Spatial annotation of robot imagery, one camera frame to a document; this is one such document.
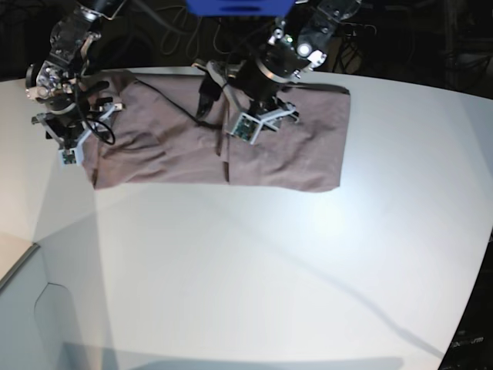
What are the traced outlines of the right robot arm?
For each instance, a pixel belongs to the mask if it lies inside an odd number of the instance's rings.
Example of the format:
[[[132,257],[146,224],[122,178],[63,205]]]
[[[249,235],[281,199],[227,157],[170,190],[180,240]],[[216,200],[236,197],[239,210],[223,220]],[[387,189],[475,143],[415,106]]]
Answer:
[[[89,50],[101,38],[96,24],[113,20],[124,1],[78,1],[75,10],[59,21],[50,35],[48,56],[28,68],[25,93],[40,103],[45,111],[31,118],[39,124],[48,140],[58,145],[58,158],[63,166],[82,165],[83,144],[94,136],[112,146],[116,137],[109,126],[115,113],[124,110],[112,97],[90,99],[109,87],[107,81],[84,86],[82,78],[91,62]]]

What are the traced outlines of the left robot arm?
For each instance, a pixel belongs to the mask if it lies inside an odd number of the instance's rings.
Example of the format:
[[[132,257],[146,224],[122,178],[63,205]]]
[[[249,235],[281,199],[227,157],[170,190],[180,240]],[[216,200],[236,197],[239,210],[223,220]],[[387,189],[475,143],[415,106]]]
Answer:
[[[199,89],[196,119],[200,124],[223,96],[236,112],[222,129],[253,145],[264,130],[278,131],[282,122],[297,123],[293,103],[278,93],[327,59],[327,47],[340,23],[360,9],[360,1],[297,1],[285,15],[245,35],[233,49],[247,54],[238,64],[196,62],[205,72]]]

